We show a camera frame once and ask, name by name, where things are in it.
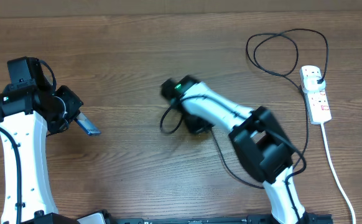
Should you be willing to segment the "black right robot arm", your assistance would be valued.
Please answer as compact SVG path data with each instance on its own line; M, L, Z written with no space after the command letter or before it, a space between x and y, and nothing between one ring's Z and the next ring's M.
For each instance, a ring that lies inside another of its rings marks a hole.
M269 109L236 104L190 75L179 82L166 80L161 85L161 95L171 110L180 112L189 133L209 132L216 126L228 135L243 169L266 191L272 222L308 222L293 181L305 169L294 170L292 156L304 156Z

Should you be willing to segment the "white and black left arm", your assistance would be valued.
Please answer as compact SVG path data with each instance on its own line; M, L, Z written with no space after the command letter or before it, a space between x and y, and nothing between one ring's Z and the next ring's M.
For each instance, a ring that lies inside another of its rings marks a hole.
M34 57L7 62L11 79L0 93L0 137L4 153L5 196L2 223L22 223L58 211L50 188L47 136L69 128L81 99L43 72Z

